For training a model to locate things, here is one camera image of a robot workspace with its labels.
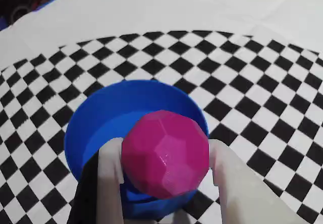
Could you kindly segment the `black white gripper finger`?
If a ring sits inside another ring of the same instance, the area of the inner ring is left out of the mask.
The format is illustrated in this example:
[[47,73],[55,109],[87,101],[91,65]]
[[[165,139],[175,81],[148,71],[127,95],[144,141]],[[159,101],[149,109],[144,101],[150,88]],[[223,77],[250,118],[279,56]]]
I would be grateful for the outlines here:
[[123,138],[104,144],[84,165],[68,223],[123,223]]

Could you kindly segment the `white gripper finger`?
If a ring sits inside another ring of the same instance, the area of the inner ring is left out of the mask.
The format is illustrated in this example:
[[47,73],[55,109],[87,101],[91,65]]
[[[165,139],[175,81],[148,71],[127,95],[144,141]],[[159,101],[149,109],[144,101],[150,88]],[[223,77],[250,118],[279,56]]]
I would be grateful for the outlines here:
[[305,223],[224,142],[209,141],[209,166],[219,188],[223,223]]

